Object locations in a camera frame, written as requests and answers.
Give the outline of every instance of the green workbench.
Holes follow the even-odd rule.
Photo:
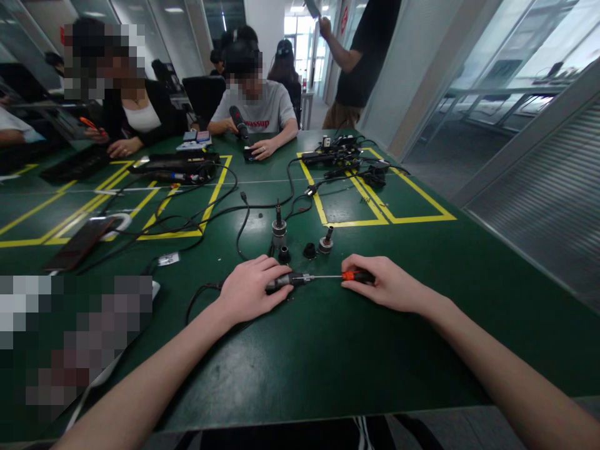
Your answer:
[[[233,136],[214,139],[214,150],[239,178],[239,186],[210,214],[243,204],[272,204],[289,196],[286,167],[298,153],[314,151],[323,131],[300,132],[297,139],[264,162],[246,163],[242,144]],[[179,138],[136,154],[170,153]],[[377,156],[385,156],[374,149]],[[123,186],[132,180],[116,161],[86,181],[51,186],[37,177],[57,160],[28,166],[19,179],[0,186],[0,273],[42,274],[41,268],[107,196],[94,190]],[[325,167],[291,165],[296,195]],[[219,170],[218,179],[181,199],[164,214],[189,216],[205,208],[233,183]],[[151,189],[141,178],[111,206],[109,213],[135,214],[130,231],[142,229],[170,190]],[[288,213],[290,203],[283,207]],[[298,202],[297,208],[307,206]],[[204,283],[223,280],[242,260],[235,238],[244,209],[208,223],[204,241],[159,267],[154,280],[161,290],[145,331],[125,350],[115,373],[92,391],[92,405],[111,386],[156,352],[184,326],[193,292]],[[240,246],[250,258],[264,254],[271,241],[273,209],[252,209]],[[301,255],[317,244],[332,224],[334,246],[327,256],[308,261]],[[188,246],[200,232],[139,241],[94,268],[90,275],[139,274],[151,258]],[[129,237],[103,242],[83,267],[124,245]],[[287,243],[295,271],[336,274],[352,253],[385,255],[424,284],[452,298],[483,328],[570,396],[600,394],[600,319],[546,275],[509,249],[480,225],[437,196],[415,177],[389,173],[387,186],[373,191],[352,179],[324,185],[315,205],[290,218]],[[215,291],[197,300],[192,317]],[[379,307],[337,281],[314,281],[297,288],[272,313],[242,327],[209,352],[192,372],[161,418],[157,431],[341,418],[358,414],[396,413],[489,404],[490,399],[467,367],[431,326],[413,314]],[[47,430],[35,418],[20,423],[0,441],[55,438],[64,429],[72,404]]]

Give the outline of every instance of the orange pen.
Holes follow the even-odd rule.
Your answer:
[[[79,121],[82,122],[83,124],[89,126],[90,128],[93,128],[93,129],[99,131],[98,127],[96,126],[96,124],[93,123],[91,120],[87,119],[86,117],[80,117]],[[105,136],[106,135],[106,131],[100,131],[100,134],[102,134],[103,136]]]

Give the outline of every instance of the black knob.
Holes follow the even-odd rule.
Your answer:
[[[312,242],[309,242],[308,244],[306,244],[306,247],[304,247],[304,251],[302,252],[302,255],[308,259],[316,258],[317,250],[315,249],[314,244]]]
[[[282,247],[279,250],[279,256],[277,257],[281,264],[287,264],[292,260],[287,247]]]

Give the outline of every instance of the white t-shirt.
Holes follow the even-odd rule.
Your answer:
[[[231,83],[211,122],[231,117],[229,108],[235,105],[250,133],[278,133],[288,120],[296,118],[296,113],[283,84],[271,80],[263,80],[263,83],[262,98],[258,100],[248,99],[236,83]]]
[[[129,126],[138,133],[147,133],[161,125],[161,120],[150,102],[144,109],[127,109],[125,107],[123,109]]]
[[[25,139],[25,142],[27,143],[45,141],[44,136],[35,131],[31,125],[26,124],[3,107],[0,107],[0,130],[7,129],[21,131],[23,133],[23,139]]]

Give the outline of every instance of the black shirt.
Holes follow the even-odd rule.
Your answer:
[[[227,77],[225,76],[225,71],[223,71],[222,73],[219,73],[219,71],[217,69],[213,69],[211,71],[211,76],[222,76],[224,79],[227,79]]]
[[[121,101],[121,91],[108,89],[102,103],[102,125],[104,126],[111,142],[123,138],[121,129],[126,129],[133,136],[139,137],[146,147],[156,144],[163,139],[170,138],[178,132],[177,114],[171,103],[167,89],[158,81],[145,80],[148,100],[156,111],[161,124],[145,133],[135,131],[127,122],[127,116]]]
[[[389,43],[394,34],[400,0],[369,0],[356,29],[350,50],[362,53],[352,72],[342,72],[336,101],[344,106],[364,108],[377,82]]]

